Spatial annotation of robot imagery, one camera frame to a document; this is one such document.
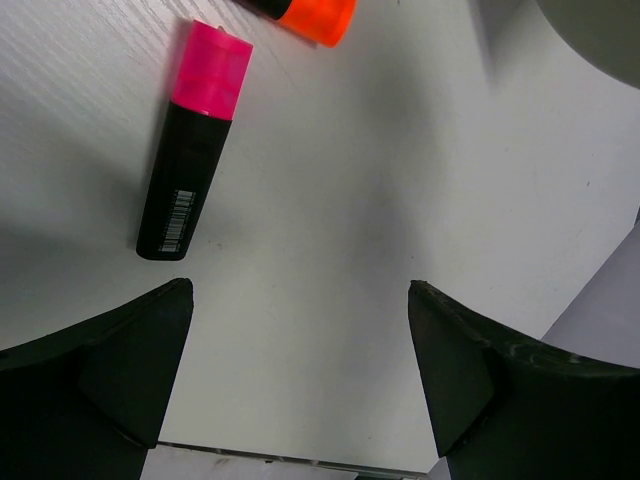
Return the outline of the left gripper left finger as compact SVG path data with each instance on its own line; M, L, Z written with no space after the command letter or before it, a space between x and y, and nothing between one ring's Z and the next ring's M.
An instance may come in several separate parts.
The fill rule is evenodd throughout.
M158 439L194 310L171 280L1 353L4 479L137 479Z

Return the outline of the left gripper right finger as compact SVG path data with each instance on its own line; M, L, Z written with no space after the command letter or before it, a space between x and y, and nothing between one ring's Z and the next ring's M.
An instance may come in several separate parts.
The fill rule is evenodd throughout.
M635 479L639 372L556 348L425 281L411 337L439 457L454 479Z

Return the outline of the orange highlighter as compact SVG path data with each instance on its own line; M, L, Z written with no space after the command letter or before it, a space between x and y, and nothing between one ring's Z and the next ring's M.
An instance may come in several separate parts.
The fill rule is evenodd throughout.
M356 0L240 0L239 4L329 48L343 38L356 8Z

